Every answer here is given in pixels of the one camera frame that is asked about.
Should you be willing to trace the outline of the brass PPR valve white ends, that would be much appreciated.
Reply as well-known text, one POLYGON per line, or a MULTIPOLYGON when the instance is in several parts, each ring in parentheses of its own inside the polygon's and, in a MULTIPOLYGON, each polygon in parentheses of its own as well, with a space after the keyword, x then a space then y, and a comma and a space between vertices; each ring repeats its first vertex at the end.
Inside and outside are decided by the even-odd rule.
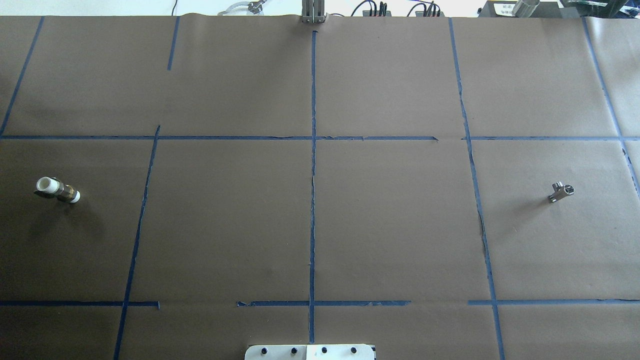
POLYGON ((33 193, 41 198, 57 199, 68 204, 75 204, 82 198, 77 189, 55 177, 39 178, 33 193))

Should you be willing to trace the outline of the brown paper table mat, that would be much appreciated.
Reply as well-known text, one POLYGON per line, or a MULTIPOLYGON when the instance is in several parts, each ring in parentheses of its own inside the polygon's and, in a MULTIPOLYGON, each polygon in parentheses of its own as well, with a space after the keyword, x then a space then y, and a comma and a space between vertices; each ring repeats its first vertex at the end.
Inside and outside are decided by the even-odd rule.
POLYGON ((638 20, 2 16, 3 360, 340 343, 639 358, 638 20))

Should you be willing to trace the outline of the aluminium profile post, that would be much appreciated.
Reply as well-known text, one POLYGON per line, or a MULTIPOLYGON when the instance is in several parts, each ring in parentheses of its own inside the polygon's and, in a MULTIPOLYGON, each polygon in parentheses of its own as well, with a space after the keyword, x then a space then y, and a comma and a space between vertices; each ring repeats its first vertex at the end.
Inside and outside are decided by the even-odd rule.
POLYGON ((325 0, 302 0, 301 22, 304 24, 322 24, 326 21, 325 0))

